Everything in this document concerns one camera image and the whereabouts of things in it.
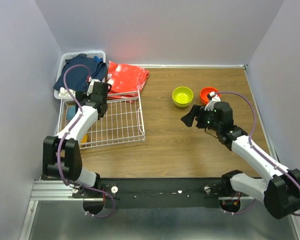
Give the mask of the lime green bowl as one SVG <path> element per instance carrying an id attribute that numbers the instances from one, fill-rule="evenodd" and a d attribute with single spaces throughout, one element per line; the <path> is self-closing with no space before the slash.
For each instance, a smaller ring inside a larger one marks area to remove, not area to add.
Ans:
<path id="1" fill-rule="evenodd" d="M 191 104 L 190 102 L 189 103 L 179 103 L 179 102 L 176 102 L 174 100 L 173 100 L 173 103 L 178 108 L 186 108 L 186 107 L 188 107 Z"/>
<path id="2" fill-rule="evenodd" d="M 186 86 L 179 86 L 172 92 L 172 99 L 177 104 L 188 105 L 194 98 L 193 91 Z"/>

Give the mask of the blue bowl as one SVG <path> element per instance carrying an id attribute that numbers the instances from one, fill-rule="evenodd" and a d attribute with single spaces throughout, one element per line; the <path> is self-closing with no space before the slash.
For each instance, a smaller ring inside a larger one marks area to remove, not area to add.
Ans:
<path id="1" fill-rule="evenodd" d="M 66 120 L 70 122 L 75 115 L 76 115 L 76 107 L 70 106 L 66 111 Z"/>

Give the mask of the orange bowl front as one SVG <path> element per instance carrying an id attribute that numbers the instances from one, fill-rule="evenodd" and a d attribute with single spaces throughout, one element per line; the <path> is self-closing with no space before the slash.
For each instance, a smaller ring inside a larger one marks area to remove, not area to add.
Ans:
<path id="1" fill-rule="evenodd" d="M 209 104 L 210 100 L 209 99 L 200 99 L 201 103 L 206 106 L 207 104 Z"/>

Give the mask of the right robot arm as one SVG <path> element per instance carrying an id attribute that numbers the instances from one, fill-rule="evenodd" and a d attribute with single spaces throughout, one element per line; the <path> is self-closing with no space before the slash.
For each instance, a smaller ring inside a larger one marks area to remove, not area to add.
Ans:
<path id="1" fill-rule="evenodd" d="M 220 191 L 231 196 L 243 193 L 264 204 L 275 219 L 300 216 L 300 170 L 289 169 L 263 151 L 241 127 L 234 124 L 229 103 L 219 101 L 213 108 L 193 105 L 181 121 L 198 129 L 213 130 L 218 141 L 244 159 L 260 176 L 252 178 L 240 170 L 221 177 Z"/>

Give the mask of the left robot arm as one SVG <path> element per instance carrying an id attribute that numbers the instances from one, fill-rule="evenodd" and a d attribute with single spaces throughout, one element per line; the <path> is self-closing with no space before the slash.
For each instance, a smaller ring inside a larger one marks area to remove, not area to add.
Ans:
<path id="1" fill-rule="evenodd" d="M 66 127 L 43 141 L 43 174 L 61 179 L 65 185 L 84 186 L 83 191 L 91 198 L 100 194 L 100 175 L 83 167 L 80 143 L 92 124 L 107 112 L 111 88 L 109 83 L 94 82 L 89 95 L 82 93 L 74 99 L 77 111 Z"/>

